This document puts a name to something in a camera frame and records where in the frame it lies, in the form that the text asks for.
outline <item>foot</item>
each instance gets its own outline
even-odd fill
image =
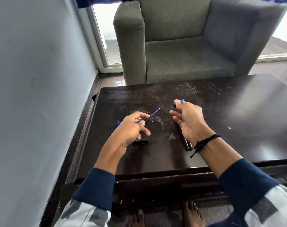
[[[145,227],[144,226],[144,212],[142,210],[138,210],[137,216],[134,215],[133,220],[130,222],[128,227]]]
[[[205,227],[206,223],[193,201],[183,202],[185,227]]]

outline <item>gray upholstery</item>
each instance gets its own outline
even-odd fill
[[[202,36],[211,0],[139,0],[146,41]]]
[[[246,75],[286,10],[260,0],[211,0],[203,36],[236,63],[234,76]]]
[[[287,5],[260,0],[134,0],[114,17],[127,85],[247,75]]]
[[[145,44],[148,84],[232,76],[235,68],[203,37]]]

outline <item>sofa backrest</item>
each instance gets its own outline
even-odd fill
[[[145,41],[202,36],[211,0],[139,0]]]

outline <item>coffee table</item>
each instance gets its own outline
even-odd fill
[[[186,151],[168,114],[174,99],[202,107],[205,121],[238,153],[270,175],[287,175],[287,86],[269,74],[102,88],[82,145],[75,177],[80,184],[95,164],[116,121],[135,111],[156,117],[149,143],[130,145],[121,159],[115,191],[151,186],[212,185],[202,158]]]

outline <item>dark wooden table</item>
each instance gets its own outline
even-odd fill
[[[287,86],[269,74],[102,88],[83,143],[74,183],[81,183],[116,127],[135,111],[157,117],[146,126],[149,143],[130,145],[121,159],[116,189],[216,181],[199,155],[184,148],[168,114],[174,99],[202,107],[205,121],[237,152],[270,175],[287,175]]]

